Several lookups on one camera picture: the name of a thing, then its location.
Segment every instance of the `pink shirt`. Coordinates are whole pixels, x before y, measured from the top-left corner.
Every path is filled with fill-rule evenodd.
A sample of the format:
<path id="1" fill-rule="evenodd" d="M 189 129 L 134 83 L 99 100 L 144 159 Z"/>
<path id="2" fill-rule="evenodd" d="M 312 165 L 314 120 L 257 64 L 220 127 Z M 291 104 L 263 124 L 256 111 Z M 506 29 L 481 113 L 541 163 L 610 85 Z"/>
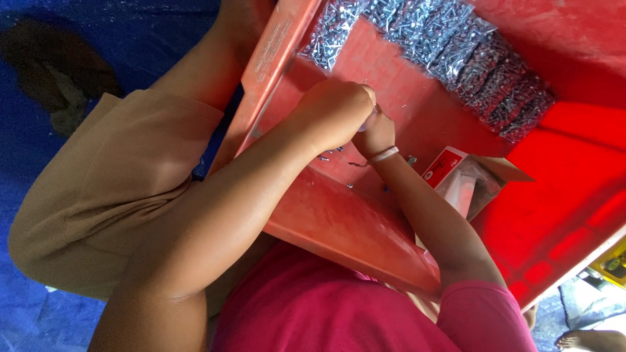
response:
<path id="1" fill-rule="evenodd" d="M 212 351 L 536 351 L 505 288 L 478 280 L 443 293 L 437 324 L 402 294 L 280 242 L 235 288 Z"/>

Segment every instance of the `white bracelet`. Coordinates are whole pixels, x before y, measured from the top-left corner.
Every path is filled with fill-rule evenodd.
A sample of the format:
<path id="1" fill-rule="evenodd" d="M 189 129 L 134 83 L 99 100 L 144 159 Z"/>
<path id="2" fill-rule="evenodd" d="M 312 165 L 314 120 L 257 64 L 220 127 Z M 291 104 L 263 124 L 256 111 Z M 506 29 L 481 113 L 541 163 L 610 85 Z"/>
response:
<path id="1" fill-rule="evenodd" d="M 394 155 L 395 153 L 398 153 L 398 147 L 393 146 L 381 153 L 378 153 L 375 157 L 373 157 L 372 159 L 367 161 L 368 165 L 372 165 L 373 163 L 378 163 L 379 161 L 381 161 L 382 159 L 388 158 L 390 155 Z"/>

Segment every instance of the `label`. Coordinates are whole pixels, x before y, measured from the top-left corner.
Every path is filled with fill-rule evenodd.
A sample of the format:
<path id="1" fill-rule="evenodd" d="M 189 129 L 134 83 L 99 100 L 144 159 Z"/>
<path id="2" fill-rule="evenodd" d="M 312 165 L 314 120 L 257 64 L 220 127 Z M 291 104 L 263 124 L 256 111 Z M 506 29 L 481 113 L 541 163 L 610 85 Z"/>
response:
<path id="1" fill-rule="evenodd" d="M 466 155 L 459 155 L 450 149 L 445 149 L 432 165 L 426 170 L 423 179 L 426 180 L 432 188 L 436 188 L 448 174 L 459 165 Z"/>

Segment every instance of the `cardboard box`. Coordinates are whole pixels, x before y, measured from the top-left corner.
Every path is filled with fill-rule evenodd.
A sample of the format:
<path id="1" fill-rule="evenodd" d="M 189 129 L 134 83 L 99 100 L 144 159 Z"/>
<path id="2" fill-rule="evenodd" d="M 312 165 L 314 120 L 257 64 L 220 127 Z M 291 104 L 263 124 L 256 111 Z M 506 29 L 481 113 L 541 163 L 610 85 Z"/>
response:
<path id="1" fill-rule="evenodd" d="M 461 174 L 477 173 L 474 193 L 466 216 L 468 221 L 474 219 L 509 181 L 534 181 L 505 158 L 481 157 L 453 147 L 446 147 L 426 169 L 422 178 L 443 196 L 441 188 L 446 183 L 451 183 L 449 179 L 455 174 L 459 175 L 458 172 L 454 172 L 459 169 L 463 169 Z"/>

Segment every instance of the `hand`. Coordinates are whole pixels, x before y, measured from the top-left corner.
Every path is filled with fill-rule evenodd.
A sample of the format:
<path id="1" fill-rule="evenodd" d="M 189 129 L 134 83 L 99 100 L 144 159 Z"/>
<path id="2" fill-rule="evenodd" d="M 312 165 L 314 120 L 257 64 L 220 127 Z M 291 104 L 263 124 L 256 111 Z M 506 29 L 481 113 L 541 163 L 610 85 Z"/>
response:
<path id="1" fill-rule="evenodd" d="M 372 88 L 330 79 L 305 93 L 279 126 L 321 153 L 346 144 L 371 114 L 375 104 L 376 95 Z"/>
<path id="2" fill-rule="evenodd" d="M 393 121 L 377 106 L 378 113 L 367 119 L 365 131 L 358 132 L 352 138 L 356 149 L 370 160 L 377 154 L 396 144 L 396 129 Z"/>

